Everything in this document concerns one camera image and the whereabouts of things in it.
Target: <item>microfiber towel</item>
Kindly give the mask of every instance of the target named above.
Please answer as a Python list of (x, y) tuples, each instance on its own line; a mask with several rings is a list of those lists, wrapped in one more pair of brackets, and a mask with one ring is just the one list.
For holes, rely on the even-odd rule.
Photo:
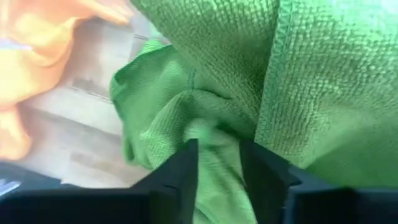
[(148, 42), (111, 82), (123, 151), (155, 169), (198, 138), (195, 223), (255, 223), (241, 138), (333, 184), (398, 186), (398, 3), (132, 3), (172, 45)]

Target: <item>wooden floor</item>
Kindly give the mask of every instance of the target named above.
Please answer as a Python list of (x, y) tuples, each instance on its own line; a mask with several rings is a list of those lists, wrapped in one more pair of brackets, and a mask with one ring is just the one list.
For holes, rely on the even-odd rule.
[[(147, 23), (135, 21), (135, 26)], [(93, 19), (75, 33), (64, 79), (54, 90), (21, 104), (34, 140), (16, 164), (83, 187), (128, 187), (148, 171), (128, 166), (121, 152), (122, 124), (108, 98), (112, 75), (131, 61), (147, 34)]]

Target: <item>green microfiber towel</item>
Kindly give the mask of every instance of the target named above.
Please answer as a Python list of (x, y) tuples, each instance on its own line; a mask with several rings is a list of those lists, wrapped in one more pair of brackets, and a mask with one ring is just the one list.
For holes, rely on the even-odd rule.
[(396, 1), (132, 3), (173, 46), (111, 82), (123, 151), (155, 169), (199, 138), (195, 223), (255, 223), (239, 138), (334, 184), (398, 186)]

